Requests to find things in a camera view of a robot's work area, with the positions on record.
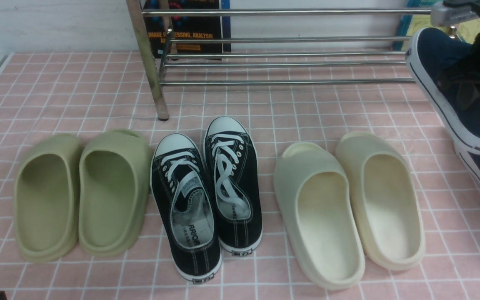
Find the metal rail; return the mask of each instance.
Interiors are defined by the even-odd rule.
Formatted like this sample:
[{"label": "metal rail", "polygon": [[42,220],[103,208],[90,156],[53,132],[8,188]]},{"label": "metal rail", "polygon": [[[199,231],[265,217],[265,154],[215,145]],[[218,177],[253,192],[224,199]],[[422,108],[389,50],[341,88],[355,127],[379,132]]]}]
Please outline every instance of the metal rail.
[{"label": "metal rail", "polygon": [[144,10],[144,17],[261,17],[292,15],[430,15],[430,8],[334,8],[308,10]]},{"label": "metal rail", "polygon": [[[177,44],[209,44],[209,43],[319,43],[319,42],[394,42],[409,40],[408,36],[330,36],[330,37],[293,37],[293,38],[223,38],[212,39],[182,39],[175,38],[171,27],[171,17],[261,17],[261,16],[307,16],[307,15],[430,15],[430,8],[330,8],[330,9],[261,9],[261,10],[170,10],[166,0],[160,0],[158,10],[142,10],[140,0],[126,0],[129,15],[135,29],[135,36],[140,49],[145,73],[152,90],[153,101],[159,120],[169,118],[168,109],[162,87],[190,87],[190,86],[259,86],[259,85],[322,85],[322,84],[385,84],[385,83],[413,83],[412,78],[359,78],[343,80],[166,80],[168,68],[295,68],[295,67],[343,67],[343,66],[395,66],[402,65],[402,60],[378,59],[372,61],[346,60],[322,62],[171,62],[179,59],[236,59],[236,58],[307,58],[307,57],[342,57],[342,56],[387,56],[403,55],[402,51],[337,51],[337,52],[264,52],[264,53],[222,53],[222,54],[192,54],[176,53]],[[144,17],[162,17],[168,29],[163,57],[157,69],[153,58],[151,45],[145,29]]]}]

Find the white slide sandal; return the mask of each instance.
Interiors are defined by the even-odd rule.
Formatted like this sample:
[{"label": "white slide sandal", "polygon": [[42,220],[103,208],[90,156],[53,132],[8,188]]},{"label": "white slide sandal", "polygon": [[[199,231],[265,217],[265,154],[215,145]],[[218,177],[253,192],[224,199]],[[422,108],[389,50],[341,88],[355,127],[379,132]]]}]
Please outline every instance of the white slide sandal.
[{"label": "white slide sandal", "polygon": [[316,285],[348,288],[364,274],[364,252],[353,220],[345,172],[311,142],[289,146],[277,160],[275,196],[297,262]]},{"label": "white slide sandal", "polygon": [[357,131],[342,137],[336,158],[368,257],[389,270],[417,266],[425,253],[423,222],[408,167],[386,141]]}]

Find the book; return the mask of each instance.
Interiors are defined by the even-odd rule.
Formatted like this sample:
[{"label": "book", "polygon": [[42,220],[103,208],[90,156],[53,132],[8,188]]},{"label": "book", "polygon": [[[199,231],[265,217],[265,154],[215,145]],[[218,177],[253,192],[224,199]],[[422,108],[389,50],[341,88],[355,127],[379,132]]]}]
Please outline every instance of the book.
[{"label": "book", "polygon": [[[407,0],[408,8],[430,8],[438,0]],[[397,28],[397,36],[412,36],[422,28],[435,27],[447,33],[449,27],[436,27],[431,24],[430,15],[404,15],[401,17],[400,24]],[[405,50],[408,41],[393,42],[392,49],[394,51]]]},{"label": "book", "polygon": [[[222,2],[220,0],[168,0],[170,10],[182,9],[219,9]],[[146,0],[144,9],[159,9],[159,0]],[[145,27],[151,42],[153,56],[162,57],[166,43],[166,30],[162,17],[145,17]],[[173,31],[177,39],[219,39],[221,40],[222,20],[221,17],[171,17]],[[227,28],[230,36],[230,21]],[[176,44],[178,53],[223,53],[223,44]],[[230,44],[225,47],[230,51]]]}]

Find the sneaker insole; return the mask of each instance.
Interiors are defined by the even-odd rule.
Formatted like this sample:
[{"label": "sneaker insole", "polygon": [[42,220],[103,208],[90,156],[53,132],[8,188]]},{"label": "sneaker insole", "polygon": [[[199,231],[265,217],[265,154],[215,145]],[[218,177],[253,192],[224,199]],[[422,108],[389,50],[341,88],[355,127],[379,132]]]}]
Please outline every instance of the sneaker insole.
[{"label": "sneaker insole", "polygon": [[353,276],[359,267],[354,221],[348,212],[345,179],[320,173],[299,193],[299,229],[309,256],[320,274],[331,281]]},{"label": "sneaker insole", "polygon": [[132,223],[135,178],[128,162],[112,152],[88,154],[85,168],[81,230],[90,245],[106,247],[122,238]]},{"label": "sneaker insole", "polygon": [[380,251],[390,260],[411,258],[420,246],[420,222],[407,171],[393,156],[364,166],[366,214]]},{"label": "sneaker insole", "polygon": [[177,243],[186,248],[198,247],[199,245],[205,245],[212,239],[211,222],[207,217],[195,220],[192,224],[181,225],[173,224],[173,235]]},{"label": "sneaker insole", "polygon": [[17,183],[16,227],[25,249],[44,251],[57,245],[67,227],[69,182],[63,160],[55,154],[28,163]]}]

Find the chrome bar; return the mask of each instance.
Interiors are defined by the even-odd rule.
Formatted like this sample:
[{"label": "chrome bar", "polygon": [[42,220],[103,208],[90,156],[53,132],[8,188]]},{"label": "chrome bar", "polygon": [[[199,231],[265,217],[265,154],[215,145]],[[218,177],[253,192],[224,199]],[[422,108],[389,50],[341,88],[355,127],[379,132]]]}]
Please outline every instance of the chrome bar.
[{"label": "chrome bar", "polygon": [[225,58],[270,58],[270,57],[339,57],[339,56],[372,56],[403,55],[404,51],[352,51],[352,52],[268,52],[268,53],[223,53],[223,54],[170,54],[169,59],[225,59]]},{"label": "chrome bar", "polygon": [[405,65],[401,60],[342,60],[321,62],[260,62],[260,63],[175,63],[168,62],[167,68],[311,68],[350,66],[395,66]]},{"label": "chrome bar", "polygon": [[162,50],[162,57],[160,58],[160,68],[158,69],[159,80],[164,80],[164,76],[166,76],[166,61],[168,60],[168,53],[170,53],[171,40],[174,36],[175,32],[173,32],[173,29],[168,29],[166,32],[166,42]]},{"label": "chrome bar", "polygon": [[164,87],[225,86],[225,85],[322,85],[322,84],[383,84],[415,83],[412,78],[372,78],[339,80],[215,80],[215,81],[179,81],[166,80],[160,84]]},{"label": "chrome bar", "polygon": [[320,43],[320,42],[395,42],[410,40],[410,36],[329,36],[329,37],[263,37],[263,38],[174,38],[173,43],[182,44],[221,44],[221,43]]},{"label": "chrome bar", "polygon": [[135,38],[137,39],[138,49],[140,50],[140,56],[142,58],[143,68],[145,75],[149,82],[151,89],[151,95],[155,102],[155,110],[157,110],[158,119],[166,121],[170,118],[168,114],[168,108],[164,101],[164,94],[162,93],[162,87],[160,86],[160,80],[158,78],[157,66],[155,65],[155,59],[151,50],[151,43],[147,36],[147,30],[142,17],[142,7],[140,6],[140,0],[126,0],[131,17],[131,23],[135,31]]},{"label": "chrome bar", "polygon": [[249,9],[249,10],[144,10],[144,17],[255,17],[264,15],[430,15],[430,8],[332,8],[332,9]]}]

